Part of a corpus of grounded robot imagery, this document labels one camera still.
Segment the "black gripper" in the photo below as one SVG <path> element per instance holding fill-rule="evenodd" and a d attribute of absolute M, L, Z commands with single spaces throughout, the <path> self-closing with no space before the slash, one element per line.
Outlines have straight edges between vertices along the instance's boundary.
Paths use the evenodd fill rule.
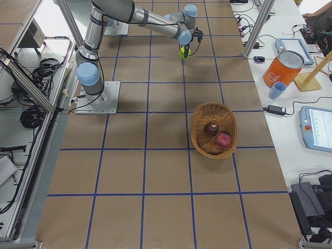
<path fill-rule="evenodd" d="M 183 57 L 188 58 L 192 55 L 190 43 L 183 46 Z"/>

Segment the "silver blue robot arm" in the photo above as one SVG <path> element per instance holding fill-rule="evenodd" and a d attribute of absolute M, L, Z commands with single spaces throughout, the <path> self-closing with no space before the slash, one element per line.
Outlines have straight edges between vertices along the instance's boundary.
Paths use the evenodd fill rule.
<path fill-rule="evenodd" d="M 104 84 L 97 65 L 104 35 L 127 35 L 130 24 L 149 29 L 189 45 L 194 37 L 198 9 L 186 5 L 183 11 L 160 16 L 134 1 L 91 1 L 89 23 L 83 44 L 76 54 L 77 78 L 90 96 L 103 93 Z"/>

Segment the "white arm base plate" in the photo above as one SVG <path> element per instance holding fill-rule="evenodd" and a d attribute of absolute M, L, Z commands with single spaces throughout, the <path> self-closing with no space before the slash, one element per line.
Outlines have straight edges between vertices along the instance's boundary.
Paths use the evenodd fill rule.
<path fill-rule="evenodd" d="M 96 97 L 86 95 L 85 90 L 81 87 L 80 95 L 75 114 L 78 115 L 103 115 L 103 114 L 116 114 L 118 106 L 118 98 L 120 92 L 119 81 L 106 81 L 104 91 L 97 100 L 92 102 Z"/>

